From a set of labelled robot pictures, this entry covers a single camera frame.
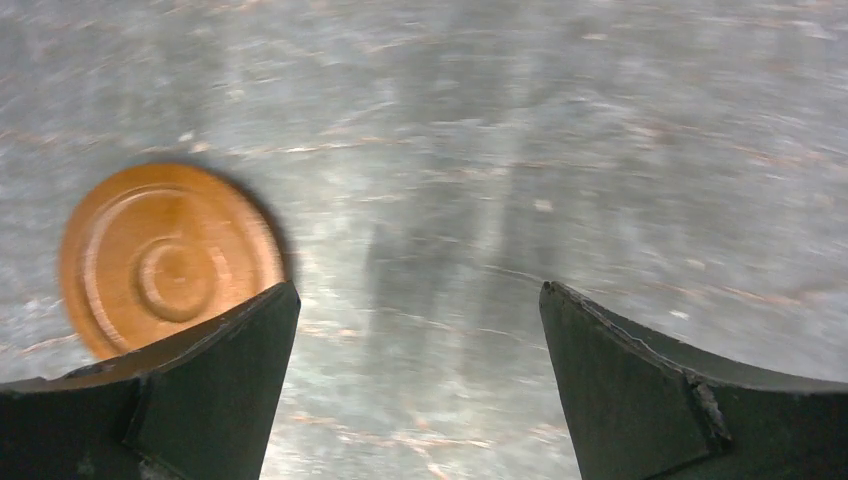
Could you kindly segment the wooden coaster one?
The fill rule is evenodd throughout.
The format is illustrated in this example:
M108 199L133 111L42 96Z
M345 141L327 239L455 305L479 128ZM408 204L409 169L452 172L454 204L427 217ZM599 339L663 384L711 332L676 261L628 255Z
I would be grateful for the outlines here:
M206 169L120 171L74 209L59 251L69 319L99 358L198 325L287 281L284 248L245 190Z

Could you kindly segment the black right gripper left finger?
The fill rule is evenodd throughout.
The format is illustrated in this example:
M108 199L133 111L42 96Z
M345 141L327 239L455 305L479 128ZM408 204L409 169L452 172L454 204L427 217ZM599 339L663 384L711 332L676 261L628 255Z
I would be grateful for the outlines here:
M256 479L300 298L275 285L153 344L1 387L5 479Z

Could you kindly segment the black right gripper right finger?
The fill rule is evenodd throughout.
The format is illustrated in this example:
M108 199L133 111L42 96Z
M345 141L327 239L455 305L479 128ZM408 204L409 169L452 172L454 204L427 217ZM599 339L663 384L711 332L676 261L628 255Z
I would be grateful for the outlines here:
M847 386L642 326L558 282L539 307L585 479L843 479Z

